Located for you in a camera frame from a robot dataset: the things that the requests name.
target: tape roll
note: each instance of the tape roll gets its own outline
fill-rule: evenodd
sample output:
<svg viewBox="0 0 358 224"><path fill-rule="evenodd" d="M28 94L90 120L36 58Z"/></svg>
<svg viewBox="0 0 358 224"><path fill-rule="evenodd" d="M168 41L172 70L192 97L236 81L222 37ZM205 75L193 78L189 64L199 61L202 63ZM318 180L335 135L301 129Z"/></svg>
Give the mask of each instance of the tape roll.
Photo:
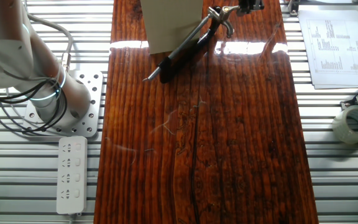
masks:
<svg viewBox="0 0 358 224"><path fill-rule="evenodd" d="M352 118L358 122L358 106L350 106L334 118L333 130L337 138L347 144L358 143L358 132L353 131L347 119Z"/></svg>

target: glossy varnished wood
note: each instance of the glossy varnished wood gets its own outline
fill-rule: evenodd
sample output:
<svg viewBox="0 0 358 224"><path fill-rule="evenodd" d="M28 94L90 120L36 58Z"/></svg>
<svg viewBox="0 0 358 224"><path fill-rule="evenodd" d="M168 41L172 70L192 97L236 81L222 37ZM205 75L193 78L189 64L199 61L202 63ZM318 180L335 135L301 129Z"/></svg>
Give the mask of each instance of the glossy varnished wood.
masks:
<svg viewBox="0 0 358 224"><path fill-rule="evenodd" d="M279 1L265 5L162 85L142 82L163 55L140 2L114 2L96 224L318 222Z"/></svg>

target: electrical outlet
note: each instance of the electrical outlet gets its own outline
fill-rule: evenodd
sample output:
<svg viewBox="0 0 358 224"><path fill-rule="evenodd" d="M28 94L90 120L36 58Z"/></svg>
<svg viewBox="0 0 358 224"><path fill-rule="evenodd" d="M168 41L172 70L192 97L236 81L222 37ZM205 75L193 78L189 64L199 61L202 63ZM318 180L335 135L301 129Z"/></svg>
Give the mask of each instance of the electrical outlet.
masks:
<svg viewBox="0 0 358 224"><path fill-rule="evenodd" d="M80 213L86 208L88 141L81 136L61 138L58 153L57 213Z"/></svg>

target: beige box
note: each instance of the beige box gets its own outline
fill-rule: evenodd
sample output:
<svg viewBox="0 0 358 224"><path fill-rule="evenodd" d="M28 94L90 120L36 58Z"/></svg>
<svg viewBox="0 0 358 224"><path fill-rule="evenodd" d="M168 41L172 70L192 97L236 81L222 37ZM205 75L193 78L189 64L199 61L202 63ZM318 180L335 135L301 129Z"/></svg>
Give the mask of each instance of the beige box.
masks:
<svg viewBox="0 0 358 224"><path fill-rule="evenodd" d="M201 22L203 0L141 0L150 54L175 50Z"/></svg>

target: paper sheet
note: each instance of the paper sheet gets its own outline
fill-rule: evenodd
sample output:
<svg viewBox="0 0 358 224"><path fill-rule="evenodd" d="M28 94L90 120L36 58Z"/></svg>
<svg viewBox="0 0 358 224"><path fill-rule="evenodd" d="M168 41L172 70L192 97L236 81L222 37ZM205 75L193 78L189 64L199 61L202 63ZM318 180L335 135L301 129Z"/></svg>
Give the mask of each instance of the paper sheet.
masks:
<svg viewBox="0 0 358 224"><path fill-rule="evenodd" d="M358 11L300 11L314 85L358 87Z"/></svg>

